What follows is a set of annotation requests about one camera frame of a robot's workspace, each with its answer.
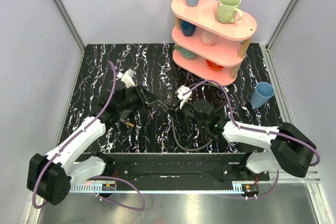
red bowl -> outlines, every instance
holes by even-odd
[[[224,67],[223,66],[220,66],[212,61],[209,61],[209,60],[206,60],[206,64],[208,65],[208,67],[212,70],[215,70],[215,71],[219,71],[219,70],[222,70]]]

pink shelf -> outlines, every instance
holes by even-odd
[[[179,44],[203,58],[206,58],[224,67],[233,67],[240,64],[243,59],[238,58],[241,44],[238,41],[217,37],[216,42],[210,46],[204,46],[201,41],[202,28],[197,27],[191,37],[185,37],[181,30],[173,29],[172,36],[175,43]]]
[[[219,23],[215,18],[217,0],[199,0],[195,7],[189,7],[185,0],[173,0],[172,10],[176,17],[198,27],[209,30],[229,40],[245,40],[256,32],[257,22],[248,13],[243,12],[240,21],[231,24]]]
[[[174,50],[173,59],[181,68],[203,79],[218,81],[223,86],[230,85],[235,81],[229,75],[231,68],[224,68],[221,71],[212,70],[207,66],[205,59],[200,56],[193,60],[187,60],[182,57],[180,52]]]

marble table surface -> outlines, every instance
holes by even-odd
[[[76,87],[71,99],[60,142],[64,141],[87,117],[101,99],[103,91],[112,87],[113,73],[108,68],[111,60],[117,72],[132,68],[135,81],[146,89],[172,102],[174,92],[181,85],[198,83],[201,78],[178,67],[172,58],[173,44],[101,44],[88,45],[81,65]],[[267,68],[258,44],[250,44],[246,59],[238,72],[236,81],[226,87],[234,117],[243,123],[264,126],[279,125],[282,120],[275,97],[259,109],[249,104],[254,86],[261,81],[270,82]],[[209,87],[200,87],[193,94],[193,100],[206,98],[215,108],[222,103],[224,95]],[[221,110],[228,116],[228,106]],[[141,109],[130,121],[136,127],[129,129],[116,123],[106,134],[95,141],[86,152],[105,153],[173,153],[181,152],[172,134],[172,121],[163,107],[157,103],[151,109]],[[208,141],[206,134],[197,125],[184,123],[176,126],[181,144],[188,148],[198,147]],[[247,152],[256,150],[245,144],[214,142],[201,152]]]

metal floor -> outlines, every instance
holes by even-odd
[[[260,185],[261,192],[270,185]],[[135,194],[111,196],[123,204],[140,207]],[[304,184],[280,184],[266,198],[236,200],[220,195],[145,195],[145,212],[100,202],[93,195],[70,194],[60,205],[41,210],[39,224],[261,224],[318,223],[308,189]]]

pink cup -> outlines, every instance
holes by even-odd
[[[203,29],[202,31],[202,35],[201,35],[201,40],[204,46],[212,46],[215,41],[217,39],[217,35],[215,35],[214,33]]]

